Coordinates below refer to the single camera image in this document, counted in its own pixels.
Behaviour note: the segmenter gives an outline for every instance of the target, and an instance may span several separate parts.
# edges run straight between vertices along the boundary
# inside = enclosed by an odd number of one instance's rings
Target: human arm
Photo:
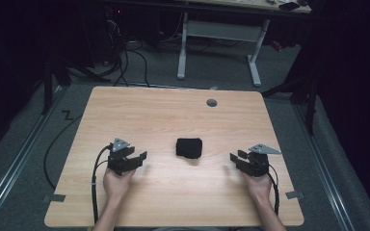
[[[286,230],[281,220],[273,210],[269,199],[272,181],[268,175],[252,177],[242,172],[248,185],[251,199],[259,211],[260,218],[266,230],[278,231]]]
[[[134,173],[135,169],[126,172],[122,176],[117,176],[112,170],[106,169],[103,185],[107,199],[101,215],[94,226],[95,231],[114,230],[119,212],[119,205],[128,192],[130,181]]]

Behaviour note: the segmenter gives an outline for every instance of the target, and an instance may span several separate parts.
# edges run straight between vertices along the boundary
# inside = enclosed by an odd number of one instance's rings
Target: table top
[[[206,104],[215,99],[216,107]],[[45,224],[93,226],[91,178],[99,151],[114,138],[129,141],[136,156],[147,151],[132,179],[116,226],[257,226],[261,224],[244,179],[229,153],[249,151],[258,143],[279,150],[278,140],[259,92],[96,87],[77,130]],[[178,138],[201,138],[202,155],[175,155]],[[101,160],[106,160],[104,153]],[[284,225],[301,225],[304,217],[282,154],[269,155],[278,174],[279,217]],[[97,170],[100,212],[105,202]],[[271,201],[275,195],[271,191]]]
[[[274,5],[267,3],[266,0],[186,0],[186,1],[196,3],[217,4],[232,7],[255,8],[271,11],[280,11],[278,6],[284,3],[279,0],[275,0],[276,3]],[[288,1],[297,3],[297,0],[288,0]],[[291,13],[311,13],[311,8],[309,6],[299,7],[291,11]]]

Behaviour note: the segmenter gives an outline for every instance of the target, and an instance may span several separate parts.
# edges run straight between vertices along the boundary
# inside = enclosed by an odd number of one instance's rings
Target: black object
[[[202,140],[200,138],[179,138],[176,141],[176,155],[188,159],[199,158],[202,155]]]
[[[140,154],[139,157],[128,159],[127,156],[133,154],[134,151],[135,147],[124,147],[117,151],[113,151],[113,149],[110,150],[107,168],[121,176],[123,172],[141,167],[143,165],[143,160],[146,159],[146,152]]]
[[[237,154],[243,159],[248,159],[249,162],[240,160],[236,155],[230,153],[230,161],[236,164],[236,168],[245,172],[249,176],[262,176],[269,173],[269,159],[267,154],[259,154],[250,152],[249,154],[238,150]]]
[[[299,4],[297,3],[294,3],[294,2],[289,2],[289,3],[284,3],[284,4],[281,4],[278,6],[281,10],[283,11],[287,11],[287,12],[290,12],[290,11],[293,11],[294,9],[297,9],[300,7]]]

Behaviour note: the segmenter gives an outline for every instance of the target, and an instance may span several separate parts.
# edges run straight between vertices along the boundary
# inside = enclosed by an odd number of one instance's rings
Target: wrist
[[[267,196],[254,195],[252,199],[257,207],[272,207],[270,199]]]
[[[109,207],[110,209],[117,209],[121,201],[122,201],[121,196],[110,195],[107,196],[106,206]]]

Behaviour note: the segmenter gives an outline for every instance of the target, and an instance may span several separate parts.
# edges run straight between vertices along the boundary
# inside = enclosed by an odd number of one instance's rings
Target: cable
[[[276,175],[276,183],[277,183],[277,185],[278,185],[278,173],[276,172],[276,170],[275,170],[275,168],[273,167],[273,166],[271,166],[271,165],[269,165],[272,169],[273,169],[273,172],[275,173],[275,175]]]
[[[50,149],[52,148],[53,144],[56,142],[56,140],[59,138],[59,136],[62,135],[62,133],[69,127],[71,124],[73,124],[75,121],[79,120],[83,115],[79,115],[73,121],[71,121],[60,133],[55,137],[55,139],[50,143],[49,147],[46,150],[46,153],[44,154],[44,159],[43,159],[43,170],[44,170],[44,176],[46,177],[47,183],[49,183],[50,187],[55,191],[56,187],[52,183],[52,181],[49,178],[49,174],[47,173],[47,167],[46,167],[46,161],[47,161],[47,156],[50,152]]]
[[[149,88],[151,88],[151,86],[149,85],[149,82],[148,82],[148,80],[147,80],[147,78],[146,78],[147,67],[146,67],[146,59],[145,59],[145,57],[144,57],[142,54],[140,54],[139,52],[137,52],[137,51],[134,51],[134,50],[128,50],[128,51],[133,52],[133,53],[136,53],[137,55],[141,56],[141,58],[143,58],[143,60],[144,60],[144,64],[145,64],[145,83],[146,83],[146,85],[147,85]]]
[[[115,21],[110,20],[110,19],[108,19],[107,22],[110,22],[114,26],[112,34],[116,31],[116,28],[117,28],[117,35],[120,35],[119,25]]]
[[[127,49],[124,49],[124,54],[125,54],[125,68],[124,70],[120,69],[121,70],[121,75],[117,78],[116,82],[113,84],[113,87],[115,87],[118,83],[119,83],[119,80],[122,78],[125,82],[125,85],[128,87],[128,84],[127,82],[125,81],[125,78],[124,78],[124,73],[125,73],[125,70],[127,70],[127,67],[128,67],[128,54],[127,54]]]
[[[270,177],[270,180],[273,183],[273,189],[275,190],[275,213],[278,216],[278,206],[280,203],[279,195],[278,195],[278,185],[276,184],[275,180],[273,179],[272,175],[268,172],[267,175]]]
[[[115,26],[114,30],[117,27],[118,32],[119,32],[118,33],[118,36],[119,36],[120,35],[119,25],[116,22],[112,21],[112,20],[107,20],[107,22],[110,22],[110,23],[112,23]],[[125,37],[126,37],[126,34],[120,36],[120,38],[121,38],[122,41],[125,40]],[[121,58],[119,57],[119,55],[117,55],[117,54],[119,53],[119,51],[121,51],[122,49],[124,49],[125,43],[124,42],[119,43],[119,39],[117,39],[116,40],[116,44],[113,43],[112,45],[113,45],[113,49],[112,49],[112,52],[111,52],[111,55],[110,55],[110,60],[112,60],[115,56],[117,56],[117,59],[116,59],[115,64],[110,69],[108,69],[108,70],[106,70],[104,72],[101,72],[101,73],[98,73],[98,74],[94,73],[95,76],[101,78],[101,77],[107,76],[107,75],[115,72],[119,68],[121,68],[122,61],[121,61]],[[71,75],[73,75],[73,76],[76,76],[78,78],[87,78],[88,77],[87,74],[79,74],[79,73],[76,73],[75,71],[73,71],[71,69],[68,70],[68,73],[71,74]]]
[[[194,41],[205,41],[205,39],[194,39]],[[205,51],[206,49],[208,49],[209,47],[211,46],[211,39],[209,39],[207,42],[206,42],[206,46],[201,48],[201,49],[193,49],[191,48],[189,45],[186,46],[186,48],[190,51],[196,51],[196,52],[202,52],[202,51]]]
[[[175,39],[179,39],[181,38],[182,36],[179,36],[177,38],[174,38],[174,36],[176,35],[176,33],[178,33],[178,30],[179,30],[179,26],[181,25],[181,21],[182,21],[182,16],[183,16],[184,13],[181,13],[181,16],[179,17],[179,21],[178,21],[178,25],[176,26],[176,30],[175,32],[172,34],[172,36],[170,36],[169,38],[165,39],[165,40],[160,40],[161,43],[163,42],[166,42],[166,41],[171,41],[171,40],[175,40]]]
[[[100,157],[101,155],[103,154],[103,152],[107,149],[111,150],[111,148],[113,148],[113,144],[110,143],[109,145],[103,147],[103,149],[101,149],[101,151],[98,153],[98,156],[97,156],[97,159],[95,160],[95,164],[94,164],[94,168],[92,170],[92,212],[93,212],[93,215],[94,215],[94,223],[96,223],[98,221],[98,210],[97,210],[97,192],[95,190],[95,172],[97,171],[97,168],[107,162],[107,161],[103,161],[101,162],[100,164],[98,163],[98,161],[100,160]]]

